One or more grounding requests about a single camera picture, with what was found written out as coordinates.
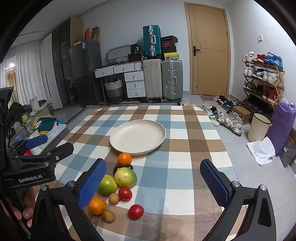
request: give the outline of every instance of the red sneaker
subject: red sneaker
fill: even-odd
[[[274,103],[277,100],[277,92],[275,89],[270,89],[267,101]]]
[[[261,63],[261,64],[264,64],[264,59],[266,59],[265,57],[264,57],[264,54],[262,54],[262,55],[260,55],[260,54],[257,54],[257,58],[254,58],[253,59],[253,62],[257,62],[257,63]]]
[[[271,91],[271,89],[267,86],[263,87],[263,95],[262,98],[267,100],[268,96],[269,96],[269,92]]]

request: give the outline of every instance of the black container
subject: black container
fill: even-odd
[[[177,52],[176,46],[162,47],[163,53],[175,53]]]
[[[129,62],[142,61],[142,53],[131,53],[131,54],[128,54],[128,61]]]
[[[175,46],[175,42],[174,41],[161,42],[161,47],[173,47],[173,46]]]
[[[131,45],[131,54],[140,53],[141,46],[139,44]]]
[[[174,41],[175,43],[178,43],[178,38],[173,36],[173,35],[170,35],[170,36],[166,36],[166,37],[162,37],[161,38],[161,41],[162,42],[166,42],[166,41]]]

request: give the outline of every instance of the human hand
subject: human hand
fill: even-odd
[[[6,215],[10,217],[2,201],[0,202],[2,204],[2,207],[4,208]],[[20,213],[20,211],[13,205],[10,205],[10,207],[18,220],[21,220],[22,216],[27,220],[27,226],[30,228],[32,226],[32,217],[33,217],[33,211],[35,207],[35,192],[33,187],[28,188],[28,191],[24,196],[24,204],[26,205],[26,208],[22,213]]]

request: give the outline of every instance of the purple fabric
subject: purple fabric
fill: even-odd
[[[267,132],[267,137],[274,145],[275,153],[279,154],[285,145],[296,117],[296,107],[279,101],[272,119],[272,126]]]

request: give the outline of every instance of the gray suitcase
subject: gray suitcase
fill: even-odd
[[[147,99],[161,99],[163,97],[163,87],[161,82],[161,60],[144,60],[143,71]]]
[[[180,59],[164,60],[161,63],[164,101],[181,102],[183,97],[183,63]]]

